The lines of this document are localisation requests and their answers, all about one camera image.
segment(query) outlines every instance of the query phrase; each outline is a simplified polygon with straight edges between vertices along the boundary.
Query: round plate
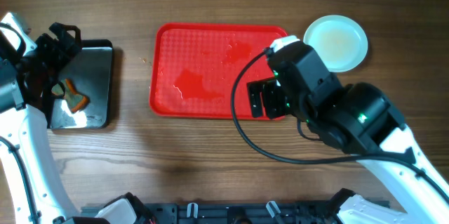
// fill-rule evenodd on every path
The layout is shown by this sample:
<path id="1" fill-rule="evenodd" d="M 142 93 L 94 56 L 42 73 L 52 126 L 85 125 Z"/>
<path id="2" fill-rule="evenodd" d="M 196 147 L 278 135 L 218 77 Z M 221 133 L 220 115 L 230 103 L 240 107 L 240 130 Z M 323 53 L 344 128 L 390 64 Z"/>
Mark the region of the round plate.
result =
<path id="1" fill-rule="evenodd" d="M 341 15 L 315 20 L 304 35 L 331 72 L 352 70 L 368 52 L 368 38 L 355 21 Z"/>

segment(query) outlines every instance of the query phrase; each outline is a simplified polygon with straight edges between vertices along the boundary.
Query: wooden table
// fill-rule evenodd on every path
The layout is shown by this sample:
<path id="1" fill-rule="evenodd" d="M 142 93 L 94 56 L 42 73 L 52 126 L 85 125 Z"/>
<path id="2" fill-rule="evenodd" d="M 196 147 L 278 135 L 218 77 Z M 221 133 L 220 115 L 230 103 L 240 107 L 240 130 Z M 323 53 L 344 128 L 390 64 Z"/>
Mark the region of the wooden table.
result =
<path id="1" fill-rule="evenodd" d="M 382 89 L 449 178 L 449 0 L 0 0 L 0 15 L 6 11 L 28 21 L 33 39 L 57 21 L 77 25 L 84 39 L 109 39 L 116 49 L 110 125 L 48 131 L 77 207 L 128 191 L 144 202 L 292 202 L 328 199 L 346 187 L 393 200 L 358 164 L 282 164 L 251 150 L 230 120 L 156 116 L 148 107 L 148 87 L 154 37 L 167 22 L 278 25 L 302 37 L 323 15 L 355 19 L 369 37 L 370 52 L 362 65 L 338 77 L 344 84 L 367 81 Z M 301 139 L 291 117 L 242 124 L 257 144 L 280 155 L 341 155 Z M 0 223 L 14 223 L 0 174 Z"/>

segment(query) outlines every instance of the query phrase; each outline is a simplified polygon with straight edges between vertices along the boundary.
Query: red tray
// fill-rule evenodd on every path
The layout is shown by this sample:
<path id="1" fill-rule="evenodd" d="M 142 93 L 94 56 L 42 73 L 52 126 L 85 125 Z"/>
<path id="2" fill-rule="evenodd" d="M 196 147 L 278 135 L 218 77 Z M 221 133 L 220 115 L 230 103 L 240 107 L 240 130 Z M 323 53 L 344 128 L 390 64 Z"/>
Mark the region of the red tray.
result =
<path id="1" fill-rule="evenodd" d="M 162 116 L 231 118 L 237 75 L 263 48 L 286 35 L 274 26 L 165 24 L 156 37 L 149 106 Z M 272 76 L 264 59 L 243 76 L 236 92 L 240 119 L 253 119 L 246 83 Z"/>

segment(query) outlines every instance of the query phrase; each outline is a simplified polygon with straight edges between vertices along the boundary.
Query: green light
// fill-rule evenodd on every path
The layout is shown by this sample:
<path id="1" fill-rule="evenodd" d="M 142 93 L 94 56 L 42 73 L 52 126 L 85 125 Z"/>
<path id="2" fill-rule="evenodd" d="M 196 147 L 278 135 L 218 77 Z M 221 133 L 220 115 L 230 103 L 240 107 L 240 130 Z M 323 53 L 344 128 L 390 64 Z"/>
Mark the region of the green light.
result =
<path id="1" fill-rule="evenodd" d="M 358 121 L 362 124 L 365 123 L 365 120 L 367 120 L 367 119 L 368 119 L 367 116 L 365 116 L 364 114 L 360 114 L 358 116 Z"/>

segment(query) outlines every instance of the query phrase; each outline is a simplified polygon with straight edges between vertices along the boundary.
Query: wood grain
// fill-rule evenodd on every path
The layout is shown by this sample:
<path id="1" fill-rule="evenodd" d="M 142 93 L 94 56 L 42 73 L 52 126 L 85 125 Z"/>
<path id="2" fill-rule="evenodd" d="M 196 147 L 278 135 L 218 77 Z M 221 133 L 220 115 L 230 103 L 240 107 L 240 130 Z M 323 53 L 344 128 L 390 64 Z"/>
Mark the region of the wood grain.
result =
<path id="1" fill-rule="evenodd" d="M 33 39 L 57 21 L 77 25 L 83 39 L 109 39 L 115 46 L 110 125 L 48 132 L 61 179 L 77 207 L 103 204 L 128 191 L 146 202 L 291 202 L 327 199 L 342 187 L 394 202 L 358 164 L 282 164 L 252 151 L 229 120 L 156 116 L 148 108 L 148 86 L 154 37 L 167 22 L 278 25 L 301 37 L 322 15 L 355 19 L 369 37 L 370 52 L 339 78 L 381 88 L 449 178 L 448 0 L 0 0 L 0 15 L 6 11 L 27 20 Z M 292 118 L 242 124 L 257 144 L 277 154 L 340 155 L 301 139 Z M 0 223 L 14 223 L 4 175 L 0 185 Z"/>

